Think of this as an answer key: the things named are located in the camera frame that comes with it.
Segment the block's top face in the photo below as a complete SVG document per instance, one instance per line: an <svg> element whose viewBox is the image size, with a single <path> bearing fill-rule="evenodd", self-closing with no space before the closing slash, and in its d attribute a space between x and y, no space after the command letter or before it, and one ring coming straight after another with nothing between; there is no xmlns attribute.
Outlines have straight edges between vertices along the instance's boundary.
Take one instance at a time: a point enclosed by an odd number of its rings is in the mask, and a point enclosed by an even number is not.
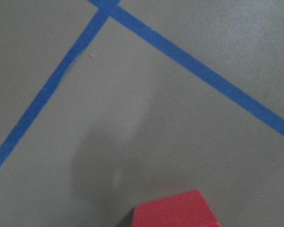
<svg viewBox="0 0 284 227"><path fill-rule="evenodd" d="M133 227L219 227L198 190L147 202L135 208Z"/></svg>

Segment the red object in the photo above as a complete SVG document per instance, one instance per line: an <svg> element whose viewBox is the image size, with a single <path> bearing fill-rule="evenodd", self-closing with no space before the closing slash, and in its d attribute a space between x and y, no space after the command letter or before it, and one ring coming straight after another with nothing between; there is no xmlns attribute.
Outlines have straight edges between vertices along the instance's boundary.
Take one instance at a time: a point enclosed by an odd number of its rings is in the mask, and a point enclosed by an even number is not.
<svg viewBox="0 0 284 227"><path fill-rule="evenodd" d="M137 206L133 227L220 227L198 190Z"/></svg>

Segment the concrete floor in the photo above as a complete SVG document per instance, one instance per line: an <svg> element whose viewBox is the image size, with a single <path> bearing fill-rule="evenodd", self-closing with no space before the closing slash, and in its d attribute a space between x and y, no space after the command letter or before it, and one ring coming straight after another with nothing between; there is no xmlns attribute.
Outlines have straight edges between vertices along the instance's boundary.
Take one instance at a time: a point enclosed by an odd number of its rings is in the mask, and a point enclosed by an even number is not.
<svg viewBox="0 0 284 227"><path fill-rule="evenodd" d="M119 6L284 119L284 0ZM0 145L96 11L0 1ZM109 18L0 169L0 227L116 227L192 189L223 227L284 227L284 137Z"/></svg>

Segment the blue tape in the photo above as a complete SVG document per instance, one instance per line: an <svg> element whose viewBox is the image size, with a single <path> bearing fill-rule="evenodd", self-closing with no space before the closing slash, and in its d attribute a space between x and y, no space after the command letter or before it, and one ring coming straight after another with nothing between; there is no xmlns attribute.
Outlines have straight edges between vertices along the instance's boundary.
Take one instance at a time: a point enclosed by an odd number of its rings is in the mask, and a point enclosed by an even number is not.
<svg viewBox="0 0 284 227"><path fill-rule="evenodd" d="M89 0L99 6L99 0ZM112 18L284 136L284 119L117 6Z"/></svg>
<svg viewBox="0 0 284 227"><path fill-rule="evenodd" d="M34 98L33 102L21 116L17 125L12 129L5 141L0 146L0 167L6 158L11 154L25 132L28 130L29 126L38 116L44 105L51 98L68 68L94 39L119 2L120 0L105 0L98 2L97 6L99 9L94 17L85 27L82 34L67 52L62 62L55 69L46 84L41 88L37 96Z"/></svg>

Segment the blue painter's tape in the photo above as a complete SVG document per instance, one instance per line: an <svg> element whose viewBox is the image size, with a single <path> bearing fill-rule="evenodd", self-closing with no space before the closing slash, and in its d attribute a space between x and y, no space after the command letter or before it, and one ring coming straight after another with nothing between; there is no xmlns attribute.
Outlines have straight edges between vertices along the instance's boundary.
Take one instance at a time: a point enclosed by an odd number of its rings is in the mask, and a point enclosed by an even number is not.
<svg viewBox="0 0 284 227"><path fill-rule="evenodd" d="M78 37L77 41L65 55L62 62L58 65L46 84L34 98L33 102L21 116L17 125L12 129L3 144L0 146L0 167L38 116L44 105L51 98L68 68L94 39L119 2L120 0L105 0L97 4L99 7L97 13L85 27L82 34Z"/></svg>
<svg viewBox="0 0 284 227"><path fill-rule="evenodd" d="M98 0L89 0L99 6ZM284 136L284 119L117 6L112 18Z"/></svg>

